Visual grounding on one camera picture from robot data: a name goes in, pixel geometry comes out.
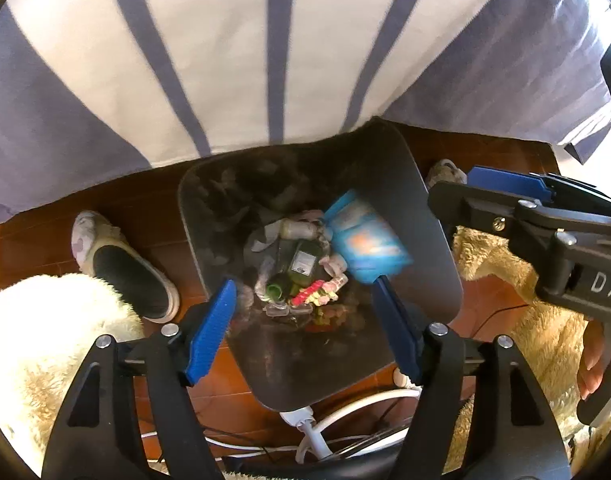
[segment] green bottle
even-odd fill
[[[266,294],[274,303],[285,303],[290,297],[293,285],[294,283],[292,283],[292,280],[290,280],[285,272],[279,272],[268,280]]]
[[[287,269],[287,275],[297,285],[310,286],[314,281],[316,263],[323,256],[323,248],[314,240],[301,240]]]

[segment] metal screw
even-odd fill
[[[528,209],[536,209],[538,207],[537,204],[530,200],[519,200],[519,205],[521,207],[527,207]]]
[[[178,334],[178,325],[176,323],[167,323],[161,327],[160,332],[165,337],[172,337]]]
[[[443,323],[430,323],[429,331],[434,335],[445,335],[447,334],[447,326]]]
[[[503,218],[503,216],[497,216],[492,221],[492,229],[495,231],[503,231],[503,229],[505,229],[505,218]]]
[[[108,334],[100,335],[96,338],[96,346],[99,348],[107,348],[112,344],[112,338]]]
[[[499,346],[502,348],[511,348],[511,346],[514,345],[514,341],[512,341],[509,335],[500,335],[497,339],[497,343],[499,343]]]
[[[554,236],[556,236],[556,239],[559,240],[562,244],[567,246],[574,245],[577,242],[577,239],[574,237],[574,235],[566,233],[565,231],[557,231],[556,233],[554,233]]]

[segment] blue packet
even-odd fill
[[[332,231],[332,248],[361,283],[393,275],[412,263],[399,238],[377,212],[350,190],[323,215]]]

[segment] bottle label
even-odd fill
[[[303,251],[297,251],[294,256],[294,260],[292,261],[292,270],[298,272],[299,274],[303,274],[304,276],[309,276],[312,273],[315,263],[316,256],[304,253]]]

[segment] white fur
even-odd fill
[[[137,314],[103,280],[33,276],[0,291],[0,427],[39,476],[56,413],[101,334],[143,337]]]

